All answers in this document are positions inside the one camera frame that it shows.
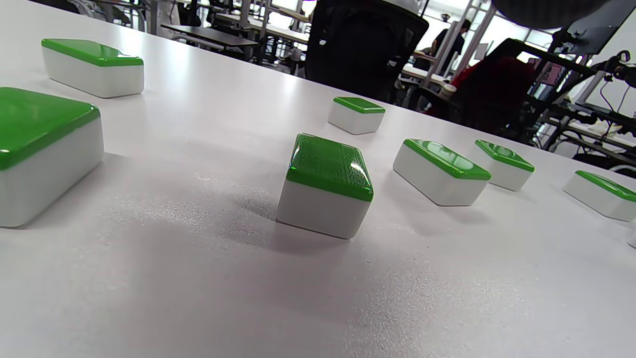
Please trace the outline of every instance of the small block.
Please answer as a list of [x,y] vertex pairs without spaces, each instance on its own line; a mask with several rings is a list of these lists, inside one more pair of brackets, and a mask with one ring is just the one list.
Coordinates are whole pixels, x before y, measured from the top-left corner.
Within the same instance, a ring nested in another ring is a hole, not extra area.
[[341,104],[351,110],[363,114],[384,113],[386,110],[381,106],[358,97],[336,97],[335,103]]
[[378,130],[386,110],[363,98],[333,99],[328,122],[351,134],[373,133]]
[[534,172],[534,166],[513,150],[485,140],[476,140],[470,153],[473,162],[492,174],[491,184],[519,191]]
[[469,206],[491,179],[490,173],[433,141],[404,140],[393,170],[440,206]]
[[606,217],[622,221],[636,218],[636,193],[604,176],[576,171],[563,191]]
[[34,218],[102,159],[99,109],[0,88],[0,226]]
[[143,66],[144,64],[139,57],[125,55],[116,48],[87,39],[47,38],[42,40],[42,47],[100,67]]
[[280,195],[285,224],[351,238],[373,199],[373,186],[356,147],[300,133]]
[[43,39],[46,73],[93,96],[111,98],[144,90],[144,61],[85,39]]

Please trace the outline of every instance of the black desk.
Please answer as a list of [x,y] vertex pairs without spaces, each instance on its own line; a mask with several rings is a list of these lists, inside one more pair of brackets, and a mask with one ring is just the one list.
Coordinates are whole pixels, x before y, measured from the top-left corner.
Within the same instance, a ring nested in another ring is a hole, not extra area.
[[629,164],[629,165],[631,165],[631,166],[636,168],[636,160],[634,160],[632,158],[629,158],[629,157],[626,157],[625,155],[622,155],[620,153],[612,152],[611,150],[603,147],[602,145],[593,144],[593,143],[587,142],[585,140],[580,140],[579,138],[574,137],[574,136],[570,136],[568,134],[562,134],[562,136],[567,138],[566,141],[569,141],[571,143],[574,143],[574,144],[579,145],[579,146],[584,147],[584,148],[592,149],[595,152],[599,152],[599,153],[604,154],[604,155],[606,155],[606,156],[608,156],[610,158],[618,159],[619,161],[625,162],[625,164]]
[[587,111],[591,117],[622,125],[629,129],[629,131],[633,131],[634,134],[636,134],[636,119],[634,118],[624,116],[618,112],[614,112],[591,103],[573,104],[572,107],[574,107],[575,110]]
[[221,32],[215,29],[210,29],[209,27],[194,27],[194,26],[170,25],[170,24],[162,24],[162,27],[176,31],[176,32],[181,32],[183,34],[192,36],[197,39],[202,39],[204,41],[216,43],[221,46],[248,47],[248,46],[258,45],[257,42],[251,41],[249,39],[244,39],[244,38],[240,38],[238,36],[234,36],[231,34],[226,34],[225,32]]
[[[621,143],[619,141],[616,141],[616,140],[612,139],[612,137],[606,137],[606,138],[603,139],[603,136],[600,135],[600,134],[592,133],[592,132],[589,132],[589,131],[583,131],[583,130],[581,130],[579,128],[571,127],[569,124],[566,124],[565,126],[562,127],[561,126],[561,122],[559,122],[559,121],[557,121],[555,119],[552,119],[552,118],[541,119],[541,122],[545,123],[545,124],[549,124],[549,125],[555,126],[556,127],[555,132],[559,131],[561,136],[563,136],[565,132],[573,132],[573,133],[576,133],[576,134],[579,135],[579,139],[580,139],[580,137],[584,136],[584,137],[591,138],[591,139],[593,139],[595,141],[603,140],[603,143],[611,144],[611,145],[613,145],[615,147],[619,147],[619,148],[622,148],[622,149],[625,149],[625,150],[633,148],[633,146],[625,145],[624,143]],[[547,148],[546,146],[543,146],[543,148],[545,150],[550,150],[550,148]]]

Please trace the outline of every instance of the person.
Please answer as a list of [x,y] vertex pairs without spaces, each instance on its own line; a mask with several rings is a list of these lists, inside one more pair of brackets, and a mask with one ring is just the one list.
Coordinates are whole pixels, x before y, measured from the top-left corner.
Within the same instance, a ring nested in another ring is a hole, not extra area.
[[[457,52],[457,55],[462,54],[462,49],[464,48],[464,38],[462,37],[462,35],[468,32],[470,28],[471,28],[471,21],[468,19],[464,20],[464,23],[462,24],[461,29],[459,29],[459,35],[455,39],[455,43],[453,44],[453,47],[451,48],[450,52],[446,56],[446,60],[444,61],[444,65],[441,67],[440,73],[446,73],[446,69],[450,66],[450,61],[453,59],[453,54],[455,52]],[[434,56],[434,57],[437,56],[439,48],[441,47],[441,43],[444,41],[444,37],[446,37],[447,33],[448,33],[448,29],[443,29],[439,33],[438,37],[435,38],[435,40],[433,41],[433,44],[431,45],[431,56]]]

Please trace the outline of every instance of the white table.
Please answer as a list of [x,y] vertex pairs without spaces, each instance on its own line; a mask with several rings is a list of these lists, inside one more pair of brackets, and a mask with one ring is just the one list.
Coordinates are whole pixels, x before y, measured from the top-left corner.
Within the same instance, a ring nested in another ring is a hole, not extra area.
[[[561,191],[579,168],[633,180],[394,106],[351,136],[326,122],[340,90],[36,3],[5,1],[0,33],[0,85],[99,105],[108,152],[0,229],[1,356],[633,357],[634,230]],[[146,90],[47,79],[43,37],[142,56]],[[351,241],[273,221],[298,132],[364,153],[376,195]],[[391,170],[407,137],[505,143],[537,173],[440,208]]]
[[[216,14],[216,18],[222,18],[227,21],[239,22],[239,15],[230,15],[225,13]],[[254,30],[260,31],[263,28],[263,22],[260,20],[256,20],[253,17],[248,18],[249,24]],[[307,44],[309,42],[309,35],[302,34],[300,32],[292,31],[290,29],[283,29],[282,27],[274,26],[272,24],[267,24],[267,33],[272,34],[274,36],[278,36],[280,38],[286,38],[291,41],[295,41],[298,43]]]
[[[415,77],[415,78],[419,78],[420,80],[425,80],[426,76],[428,76],[429,72],[425,71],[423,69],[419,69],[419,68],[414,68],[412,64],[406,64],[404,65],[404,68],[402,69],[402,74],[404,75],[408,75],[411,77]],[[437,83],[438,85],[442,85],[444,86],[444,84],[446,82],[444,82],[444,80],[446,80],[446,78],[440,76],[440,75],[432,75],[431,76],[431,82],[432,83]]]

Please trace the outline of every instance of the black office chair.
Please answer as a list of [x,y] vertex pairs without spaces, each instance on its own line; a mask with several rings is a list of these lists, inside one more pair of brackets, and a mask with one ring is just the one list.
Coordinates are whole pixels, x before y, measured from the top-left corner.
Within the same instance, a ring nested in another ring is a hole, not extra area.
[[429,23],[384,0],[320,0],[307,48],[308,80],[387,102]]

